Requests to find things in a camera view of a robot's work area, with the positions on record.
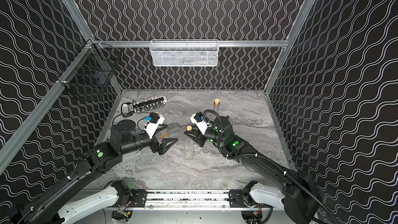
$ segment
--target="electrical wire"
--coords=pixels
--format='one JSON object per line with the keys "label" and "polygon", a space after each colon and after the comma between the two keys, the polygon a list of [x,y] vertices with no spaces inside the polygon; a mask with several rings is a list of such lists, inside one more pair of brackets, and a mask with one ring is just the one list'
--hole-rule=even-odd
{"label": "electrical wire", "polygon": [[[140,113],[149,113],[149,114],[155,114],[155,115],[157,115],[157,116],[159,116],[159,114],[157,114],[157,113],[155,113],[155,112],[130,112],[130,113],[128,113],[128,114],[133,114],[133,113],[138,113],[138,114],[140,114]],[[118,115],[116,115],[114,118],[113,118],[113,120],[112,120],[112,125],[114,125],[114,122],[115,122],[115,119],[117,118],[117,117],[119,117],[119,116],[121,116],[121,115],[124,115],[124,114],[127,114],[127,113],[121,113],[121,114],[118,114]]]}
{"label": "electrical wire", "polygon": [[306,192],[306,194],[307,194],[308,196],[310,196],[311,198],[313,198],[313,199],[319,204],[319,206],[320,206],[321,208],[323,208],[323,209],[326,211],[326,213],[331,217],[331,219],[333,220],[333,223],[337,224],[336,217],[334,217],[334,215],[333,215],[333,213],[331,212],[331,210],[330,210],[323,202],[321,202],[314,194],[312,194],[312,192],[309,191],[304,185],[302,185],[299,181],[297,181],[296,178],[292,177],[289,173],[287,173],[287,172],[285,171],[284,167],[282,167],[282,166],[281,166],[280,164],[278,164],[277,162],[273,161],[272,159],[270,159],[270,158],[268,158],[268,157],[266,157],[266,156],[258,155],[258,154],[254,154],[254,153],[243,153],[243,154],[239,154],[239,155],[236,155],[236,156],[230,156],[229,154],[224,154],[224,153],[221,151],[221,147],[220,147],[221,137],[222,137],[223,132],[224,132],[224,128],[223,128],[222,122],[221,122],[221,117],[220,117],[220,115],[219,115],[217,112],[215,112],[215,111],[213,111],[213,110],[205,110],[205,111],[203,112],[204,118],[205,118],[205,114],[206,114],[207,112],[211,112],[212,114],[216,115],[216,117],[219,119],[219,121],[220,121],[220,123],[221,123],[222,132],[219,134],[219,137],[217,138],[217,149],[218,149],[218,151],[219,151],[226,159],[232,160],[232,159],[236,159],[236,158],[239,158],[239,157],[249,156],[249,157],[255,157],[255,158],[259,158],[259,157],[260,157],[260,158],[266,160],[267,162],[269,162],[270,164],[272,164],[273,166],[275,166],[279,171],[281,171],[285,177],[289,178],[289,179],[293,182],[293,184],[294,184],[295,186],[299,187],[301,190],[303,190],[304,192]]}
{"label": "electrical wire", "polygon": [[106,224],[106,213],[105,213],[104,209],[102,209],[102,211],[103,211],[103,215],[105,216],[105,224]]}
{"label": "electrical wire", "polygon": [[142,118],[142,119],[138,120],[138,122],[137,122],[137,127],[138,127],[138,129],[140,129],[140,131],[145,131],[145,130],[142,130],[142,129],[140,128],[140,126],[139,126],[140,121],[142,121],[142,120],[144,120],[144,119],[145,119],[145,118]]}
{"label": "electrical wire", "polygon": [[103,189],[105,189],[110,183],[114,183],[115,181],[110,181],[107,184],[105,184],[105,187]]}
{"label": "electrical wire", "polygon": [[[72,183],[74,180],[79,180],[80,178],[82,178],[82,177],[84,177],[84,176],[90,176],[90,177],[94,177],[94,176],[92,176],[92,175],[79,175],[79,176],[77,176],[77,177],[75,177],[75,178],[73,178],[72,180],[70,180],[69,181],[69,179],[67,179],[67,181],[66,182],[64,182],[62,185],[61,185],[61,187],[59,187],[59,188],[57,188],[57,190],[56,191],[54,191],[54,192],[52,192],[49,196],[47,196],[46,198],[44,198],[44,200],[42,200],[41,202],[39,202],[35,207],[34,207],[34,209],[36,209],[40,204],[42,204],[43,203],[43,201],[45,201],[46,199],[48,199],[48,197],[50,197],[50,196],[52,196],[53,194],[55,194],[58,190],[62,190],[63,188],[62,187],[64,187],[64,185],[65,185],[65,183],[67,183],[67,182],[70,182],[70,183]],[[38,211],[36,211],[36,214],[35,214],[35,220],[36,220],[36,218],[37,218],[37,215],[38,215]]]}
{"label": "electrical wire", "polygon": [[258,215],[259,213],[261,213],[261,209],[262,209],[261,204],[258,204],[258,211],[255,212],[254,214]]}
{"label": "electrical wire", "polygon": [[30,213],[30,212],[32,212],[32,207],[30,208],[29,212],[27,212],[27,213],[22,217],[22,219],[20,219],[20,220],[17,222],[17,224],[19,224],[19,223],[23,220],[23,218],[25,218],[25,217],[27,216],[27,214]]}
{"label": "electrical wire", "polygon": [[221,131],[221,132],[224,132],[224,126],[223,126],[223,124],[222,124],[221,117],[220,117],[220,115],[219,115],[216,111],[211,110],[211,109],[205,110],[205,111],[203,112],[203,119],[205,119],[207,123],[209,122],[209,119],[206,117],[206,114],[207,114],[208,112],[209,112],[209,113],[212,113],[212,114],[214,114],[214,115],[216,116],[216,118],[217,118],[217,119],[219,120],[219,122],[220,122],[220,131]]}
{"label": "electrical wire", "polygon": [[269,209],[268,216],[262,222],[260,222],[259,224],[264,224],[271,218],[272,210],[273,210],[273,207],[271,206],[271,208]]}

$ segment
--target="black motor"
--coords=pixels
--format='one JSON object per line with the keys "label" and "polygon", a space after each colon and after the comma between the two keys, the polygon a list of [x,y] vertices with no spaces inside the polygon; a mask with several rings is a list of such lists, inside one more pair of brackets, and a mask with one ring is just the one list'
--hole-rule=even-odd
{"label": "black motor", "polygon": [[120,147],[122,154],[142,150],[153,142],[146,132],[137,133],[135,127],[135,122],[129,119],[119,121],[111,127],[111,140]]}

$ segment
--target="aluminum frame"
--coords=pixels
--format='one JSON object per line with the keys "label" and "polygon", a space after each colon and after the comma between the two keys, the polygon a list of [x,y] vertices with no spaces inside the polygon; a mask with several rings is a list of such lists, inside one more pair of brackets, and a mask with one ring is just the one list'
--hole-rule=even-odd
{"label": "aluminum frame", "polygon": [[[107,44],[112,47],[148,47],[151,41],[94,41],[94,43]],[[270,41],[241,41],[228,40],[218,41],[219,47],[287,47],[286,40],[270,40]]]}
{"label": "aluminum frame", "polygon": [[95,145],[103,142],[106,132],[109,130],[109,126],[111,125],[111,122],[112,122],[113,118],[115,117],[114,115],[115,115],[117,109],[119,108],[119,103],[120,103],[121,99],[122,99],[122,94],[119,93],[115,99],[115,102],[113,103],[112,109],[109,112],[109,115],[105,121],[105,124],[102,127],[102,130],[97,138],[97,142]]}
{"label": "aluminum frame", "polygon": [[[59,77],[60,81],[67,80],[68,76],[78,66],[80,61],[84,58],[85,54],[91,50],[92,42],[87,41],[82,51],[77,55],[73,62],[66,68],[63,74]],[[25,144],[26,140],[30,137],[32,132],[39,125],[43,117],[50,110],[52,105],[65,90],[63,84],[56,81],[44,97],[39,101],[32,112],[21,123],[18,129],[8,139],[6,144],[0,150],[0,174],[4,172],[9,163],[13,160],[15,155],[19,152],[21,147]]]}
{"label": "aluminum frame", "polygon": [[75,0],[61,0],[67,7],[73,21],[75,21],[77,27],[80,30],[82,36],[87,40],[94,39],[94,34],[91,32],[86,20],[84,20],[82,12],[77,7]]}
{"label": "aluminum frame", "polygon": [[289,55],[291,49],[293,48],[293,45],[296,42],[297,37],[299,36],[299,33],[301,31],[302,26],[304,25],[308,14],[310,13],[312,6],[314,5],[315,0],[304,0],[300,12],[298,13],[296,20],[293,24],[293,27],[290,30],[290,33],[287,37],[288,40],[288,45],[286,46],[286,48],[284,50],[281,51],[279,58],[274,66],[274,69],[271,72],[271,76],[268,79],[268,82],[266,84],[266,87],[264,88],[264,90],[266,91],[266,93],[270,93],[271,89],[279,75],[279,73],[281,72],[282,66],[285,63],[287,56]]}
{"label": "aluminum frame", "polygon": [[281,142],[283,152],[285,153],[286,161],[289,166],[289,169],[294,170],[296,172],[297,171],[296,166],[293,163],[292,155],[290,154],[289,148],[287,147],[286,140],[285,140],[285,137],[283,136],[281,126],[279,125],[278,118],[276,117],[276,113],[272,106],[271,99],[269,98],[269,95],[266,92],[264,92],[264,96],[266,97],[267,106],[268,106],[269,112],[271,113],[272,121],[274,122],[274,126],[275,126],[276,132],[278,134],[279,141]]}

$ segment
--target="white wire basket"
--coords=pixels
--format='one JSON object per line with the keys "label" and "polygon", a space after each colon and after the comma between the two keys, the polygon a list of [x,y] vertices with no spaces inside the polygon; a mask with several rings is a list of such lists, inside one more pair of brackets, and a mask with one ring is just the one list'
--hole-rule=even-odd
{"label": "white wire basket", "polygon": [[152,40],[149,51],[154,66],[214,67],[218,40]]}

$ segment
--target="robotic arm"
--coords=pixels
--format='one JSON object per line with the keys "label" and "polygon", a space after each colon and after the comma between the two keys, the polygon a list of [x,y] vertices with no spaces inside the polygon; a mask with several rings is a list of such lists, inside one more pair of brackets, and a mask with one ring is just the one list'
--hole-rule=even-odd
{"label": "robotic arm", "polygon": [[[209,112],[216,115],[214,122],[206,117]],[[318,207],[321,206],[335,221],[331,211],[322,203],[311,175],[295,172],[265,157],[249,142],[235,135],[228,119],[228,116],[221,117],[213,110],[206,110],[203,114],[198,112],[191,117],[196,127],[187,130],[184,134],[200,147],[203,147],[206,142],[212,142],[224,157],[242,162],[263,177],[269,178],[283,194],[279,197],[278,192],[273,192],[272,188],[265,189],[265,186],[259,183],[249,183],[245,187],[248,190],[247,197],[250,195],[246,199],[248,204],[265,203],[277,208],[283,207],[286,214],[297,224],[308,224],[314,219]]]}
{"label": "robotic arm", "polygon": [[90,182],[122,162],[123,154],[150,147],[153,153],[163,155],[178,141],[177,138],[163,138],[162,143],[159,143],[154,134],[167,128],[167,125],[163,124],[164,117],[154,112],[148,117],[144,133],[136,132],[136,124],[132,120],[122,120],[113,125],[111,138],[82,155],[67,177],[34,201],[10,208],[8,215],[11,222],[71,224],[104,207],[127,205],[133,196],[123,181],[114,182],[103,191],[80,201],[70,204],[67,202]]}

